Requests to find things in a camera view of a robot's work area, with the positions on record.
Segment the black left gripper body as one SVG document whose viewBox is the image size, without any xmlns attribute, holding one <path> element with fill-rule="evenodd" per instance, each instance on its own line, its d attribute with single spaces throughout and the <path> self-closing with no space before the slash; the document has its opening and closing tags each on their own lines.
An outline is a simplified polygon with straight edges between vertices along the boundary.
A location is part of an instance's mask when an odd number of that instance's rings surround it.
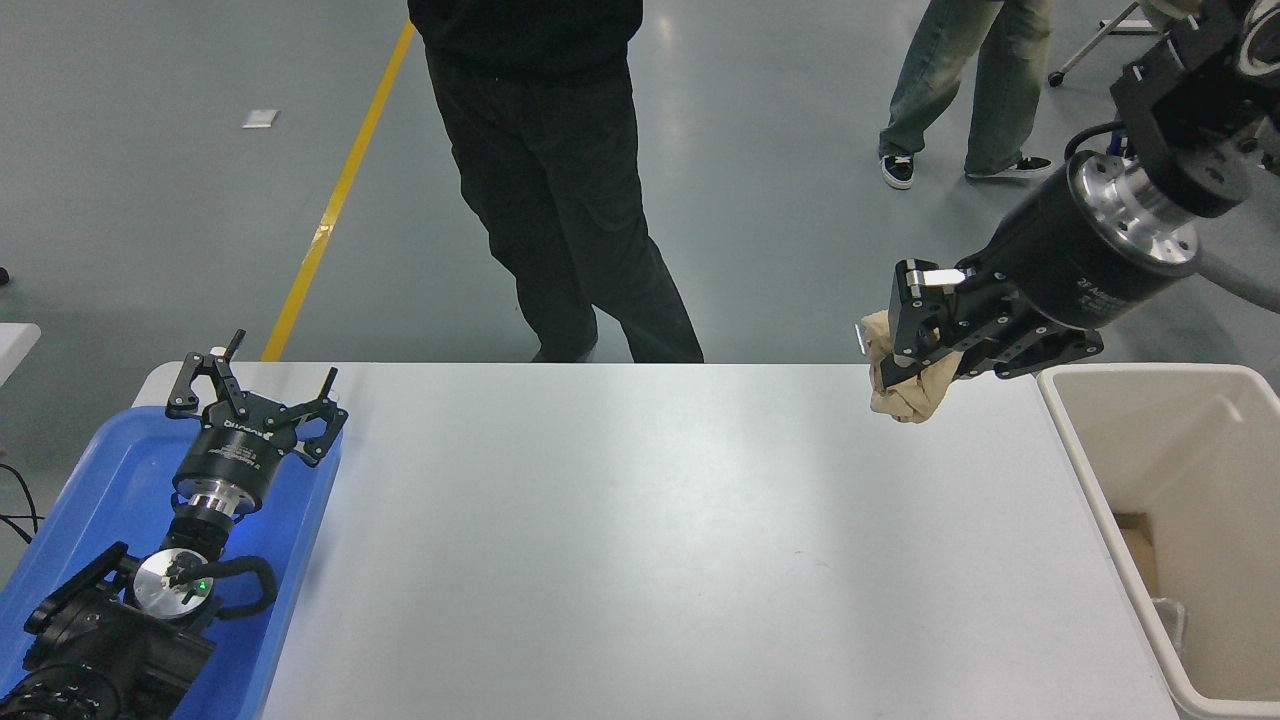
<svg viewBox="0 0 1280 720">
<path fill-rule="evenodd" d="M 246 413 L 229 401 L 210 404 L 201 411 L 201 428 L 180 462 L 173 486 L 183 497 L 233 486 L 244 502 L 262 502 L 288 451 L 294 447 L 294 427 L 265 419 L 283 406 L 269 398 L 247 396 Z"/>
</svg>

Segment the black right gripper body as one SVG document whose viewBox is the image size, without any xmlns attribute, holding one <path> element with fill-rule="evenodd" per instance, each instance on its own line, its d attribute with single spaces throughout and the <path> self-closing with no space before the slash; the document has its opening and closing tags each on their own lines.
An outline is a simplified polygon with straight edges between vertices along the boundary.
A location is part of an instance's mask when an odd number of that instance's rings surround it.
<svg viewBox="0 0 1280 720">
<path fill-rule="evenodd" d="M 1138 161 L 1075 155 L 963 264 L 1014 284 L 1052 322 L 1093 331 L 1198 269 L 1193 222 Z"/>
</svg>

